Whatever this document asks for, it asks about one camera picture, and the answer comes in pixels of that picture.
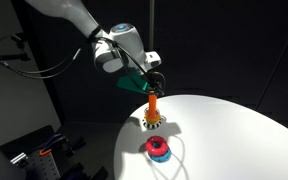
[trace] orange peg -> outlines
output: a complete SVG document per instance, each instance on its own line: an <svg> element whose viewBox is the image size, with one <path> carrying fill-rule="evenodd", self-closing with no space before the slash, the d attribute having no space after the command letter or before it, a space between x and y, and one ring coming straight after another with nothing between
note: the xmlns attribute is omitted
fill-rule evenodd
<svg viewBox="0 0 288 180"><path fill-rule="evenodd" d="M154 91L150 91L148 96L148 115L155 116L156 115L156 100L157 96L154 94Z"/></svg>

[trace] black background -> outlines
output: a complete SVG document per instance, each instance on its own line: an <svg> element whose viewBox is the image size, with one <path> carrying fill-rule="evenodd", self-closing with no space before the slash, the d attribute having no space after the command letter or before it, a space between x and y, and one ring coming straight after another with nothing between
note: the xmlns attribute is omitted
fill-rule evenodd
<svg viewBox="0 0 288 180"><path fill-rule="evenodd" d="M148 48L149 0L83 2L106 31L118 23L133 24ZM40 68L61 61L85 39L70 22L42 15L19 0L13 3ZM282 53L288 1L158 0L155 27L155 51L163 62L155 70L166 77L167 96L197 94L251 109L258 105L258 112L288 127L288 46ZM116 87L124 74L97 72L91 48L84 47L78 61L46 85L62 120L124 122L146 102L144 95Z"/></svg>

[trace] red ring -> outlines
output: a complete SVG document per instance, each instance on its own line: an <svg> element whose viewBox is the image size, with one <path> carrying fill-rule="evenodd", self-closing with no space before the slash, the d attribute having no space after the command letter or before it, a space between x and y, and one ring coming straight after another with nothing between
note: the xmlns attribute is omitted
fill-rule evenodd
<svg viewBox="0 0 288 180"><path fill-rule="evenodd" d="M159 144L161 144L161 146L158 148L155 148L153 146L153 143L159 143ZM152 136L152 137L148 138L145 146L146 146L146 150L148 151L148 153L152 154L153 156L164 155L168 150L168 145L167 145L165 139L162 138L161 136Z"/></svg>

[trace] orange object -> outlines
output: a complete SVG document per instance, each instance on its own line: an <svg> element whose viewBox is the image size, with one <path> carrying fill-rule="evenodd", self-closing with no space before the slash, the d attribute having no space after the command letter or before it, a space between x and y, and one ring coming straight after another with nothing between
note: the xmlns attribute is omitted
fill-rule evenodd
<svg viewBox="0 0 288 180"><path fill-rule="evenodd" d="M146 122L150 124L155 124L161 119L160 113L156 108L156 101L157 96L154 91L150 91L150 94L148 95L148 108L145 109L145 119Z"/></svg>
<svg viewBox="0 0 288 180"><path fill-rule="evenodd" d="M148 115L155 116L156 114L156 100L157 96L154 94L154 91L150 91L148 96Z"/></svg>
<svg viewBox="0 0 288 180"><path fill-rule="evenodd" d="M52 152L52 149L48 149L46 151L40 150L40 156L45 156L46 154Z"/></svg>

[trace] white tabletop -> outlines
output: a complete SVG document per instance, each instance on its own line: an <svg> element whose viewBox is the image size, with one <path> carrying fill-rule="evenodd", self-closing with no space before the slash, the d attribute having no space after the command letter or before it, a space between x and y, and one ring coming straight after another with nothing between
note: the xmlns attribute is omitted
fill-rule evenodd
<svg viewBox="0 0 288 180"><path fill-rule="evenodd" d="M166 120L142 126L145 104L122 127L114 151L116 180L288 180L288 129L243 106L205 96L157 100ZM169 161L145 150L153 135L168 142Z"/></svg>

